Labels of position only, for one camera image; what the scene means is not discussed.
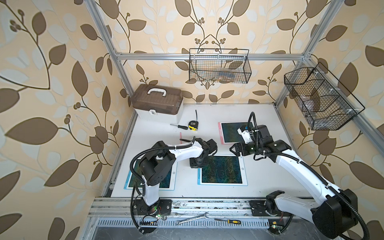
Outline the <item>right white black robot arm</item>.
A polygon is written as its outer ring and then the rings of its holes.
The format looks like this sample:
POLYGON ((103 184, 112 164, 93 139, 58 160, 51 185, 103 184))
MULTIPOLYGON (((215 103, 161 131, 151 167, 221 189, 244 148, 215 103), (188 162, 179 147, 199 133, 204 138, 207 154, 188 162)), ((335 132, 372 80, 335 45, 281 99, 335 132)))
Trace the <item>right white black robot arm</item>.
POLYGON ((266 196, 266 213, 277 216, 289 213, 313 223, 327 238, 347 236, 344 232, 361 224, 358 198, 351 190, 341 190, 301 160, 282 140, 263 147, 255 143, 236 143, 230 152, 237 157, 261 155, 269 158, 290 173, 311 195, 311 199, 293 197, 284 191, 274 191, 266 196))

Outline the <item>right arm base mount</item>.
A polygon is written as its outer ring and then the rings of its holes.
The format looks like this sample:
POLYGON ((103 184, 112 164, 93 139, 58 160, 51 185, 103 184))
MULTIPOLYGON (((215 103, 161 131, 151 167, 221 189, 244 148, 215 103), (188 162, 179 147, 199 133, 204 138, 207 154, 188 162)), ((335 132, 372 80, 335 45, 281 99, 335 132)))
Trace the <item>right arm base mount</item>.
POLYGON ((282 235, 288 229, 294 215, 280 211, 272 200, 252 200, 249 202, 253 217, 271 217, 268 231, 272 235, 282 235))

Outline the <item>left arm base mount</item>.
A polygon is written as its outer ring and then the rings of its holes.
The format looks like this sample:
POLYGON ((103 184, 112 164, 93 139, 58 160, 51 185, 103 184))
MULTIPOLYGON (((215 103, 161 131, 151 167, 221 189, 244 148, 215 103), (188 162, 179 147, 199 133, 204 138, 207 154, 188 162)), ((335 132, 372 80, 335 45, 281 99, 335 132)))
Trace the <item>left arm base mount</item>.
POLYGON ((172 200, 158 200, 154 205, 147 206, 142 199, 134 199, 131 203, 131 218, 141 234, 153 232, 159 221, 165 221, 171 214, 172 200))

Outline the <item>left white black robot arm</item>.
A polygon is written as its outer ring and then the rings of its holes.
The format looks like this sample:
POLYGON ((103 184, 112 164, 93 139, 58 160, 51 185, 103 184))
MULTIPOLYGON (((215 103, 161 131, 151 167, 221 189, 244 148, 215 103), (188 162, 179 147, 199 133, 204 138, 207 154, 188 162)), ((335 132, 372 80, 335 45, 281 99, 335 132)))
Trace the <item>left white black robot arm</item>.
POLYGON ((130 164, 130 170, 141 181, 145 204, 152 207, 159 201, 160 183, 175 163, 189 160, 192 169, 203 168, 217 150, 217 143, 213 139, 206 142, 197 138, 176 146, 159 141, 152 148, 137 154, 130 164))

